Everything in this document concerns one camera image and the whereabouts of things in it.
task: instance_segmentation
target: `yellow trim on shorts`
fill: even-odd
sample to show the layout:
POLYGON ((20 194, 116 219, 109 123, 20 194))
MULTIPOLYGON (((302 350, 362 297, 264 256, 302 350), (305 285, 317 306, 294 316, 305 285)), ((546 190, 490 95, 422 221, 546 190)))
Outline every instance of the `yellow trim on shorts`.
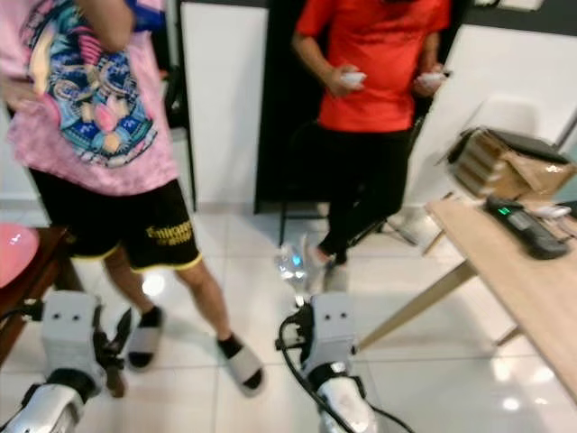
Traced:
POLYGON ((151 269, 155 269, 155 268, 170 268, 174 271, 185 271, 186 269, 190 269, 190 268, 194 268, 195 266, 197 266, 200 262, 202 262, 202 254, 199 254, 198 257, 193 260, 190 263, 184 263, 184 264, 174 264, 174 263, 155 263, 155 264, 151 264, 150 266, 145 266, 143 268, 133 268, 131 267, 130 269, 133 270, 133 272, 136 273, 143 273, 143 272, 147 272, 151 269))
POLYGON ((120 248, 120 242, 118 244, 116 244, 115 246, 113 246, 106 253, 103 253, 103 254, 99 254, 99 255, 76 255, 76 254, 73 254, 71 256, 71 258, 73 260, 80 260, 80 261, 104 260, 104 259, 110 257, 112 254, 116 253, 118 248, 120 248))

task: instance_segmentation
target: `foot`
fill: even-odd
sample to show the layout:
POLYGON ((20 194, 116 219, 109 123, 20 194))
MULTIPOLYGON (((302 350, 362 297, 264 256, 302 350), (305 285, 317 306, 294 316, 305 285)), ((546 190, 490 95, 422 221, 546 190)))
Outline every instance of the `foot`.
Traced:
POLYGON ((323 279, 323 292, 348 291, 348 289, 349 270, 346 264, 331 263, 327 266, 325 278, 323 279))
POLYGON ((307 292, 310 294, 316 294, 320 291, 318 282, 326 272, 329 258, 321 257, 319 255, 316 247, 309 243, 307 235, 304 235, 301 238, 300 251, 303 258, 303 265, 307 271, 307 292))
POLYGON ((159 307, 142 315, 128 342, 127 363, 131 370, 144 372, 151 367, 158 353, 163 324, 164 312, 159 307))
POLYGON ((225 341, 217 340, 236 385, 247 397, 254 397, 264 388, 262 362, 234 334, 225 341))

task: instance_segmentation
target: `red t-shirt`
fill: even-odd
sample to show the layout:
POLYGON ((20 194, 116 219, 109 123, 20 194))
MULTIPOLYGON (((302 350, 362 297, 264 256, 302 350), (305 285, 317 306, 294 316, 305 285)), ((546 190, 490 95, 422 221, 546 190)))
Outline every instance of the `red t-shirt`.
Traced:
POLYGON ((336 131, 386 133, 410 128, 411 95, 426 36, 450 23, 450 0, 307 0, 297 32, 316 37, 330 25, 328 61, 367 74, 364 90, 325 95, 319 122, 336 131))

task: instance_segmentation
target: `hand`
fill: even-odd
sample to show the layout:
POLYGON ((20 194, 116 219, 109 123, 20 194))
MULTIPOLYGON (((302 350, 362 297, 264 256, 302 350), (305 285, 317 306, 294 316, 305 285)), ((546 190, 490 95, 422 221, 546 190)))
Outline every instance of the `hand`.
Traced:
POLYGON ((10 78, 0 78, 0 98, 8 107, 15 111, 30 112, 33 102, 38 102, 40 97, 34 92, 33 84, 10 78))
MULTIPOLYGON (((443 65, 437 63, 434 65, 430 70, 423 71, 422 73, 442 73, 443 72, 443 65)), ((423 79, 423 75, 419 75, 413 81, 413 93, 418 97, 432 97, 435 95, 437 90, 441 88, 443 85, 444 80, 439 79, 434 83, 428 82, 423 79)))
POLYGON ((352 92, 358 92, 364 89, 364 86, 359 84, 347 83, 343 80, 343 75, 350 72, 358 72, 359 69, 353 65, 343 65, 338 68, 333 68, 326 78, 323 79, 326 88, 334 97, 346 97, 352 92))

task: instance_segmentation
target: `black pants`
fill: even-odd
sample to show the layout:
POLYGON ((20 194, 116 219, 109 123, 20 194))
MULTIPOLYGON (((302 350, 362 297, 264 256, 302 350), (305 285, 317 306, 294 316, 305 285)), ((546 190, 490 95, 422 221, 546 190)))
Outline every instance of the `black pants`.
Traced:
POLYGON ((396 214, 407 185, 410 131, 384 134, 321 130, 330 165, 329 233, 320 244, 346 262, 347 248, 396 214))

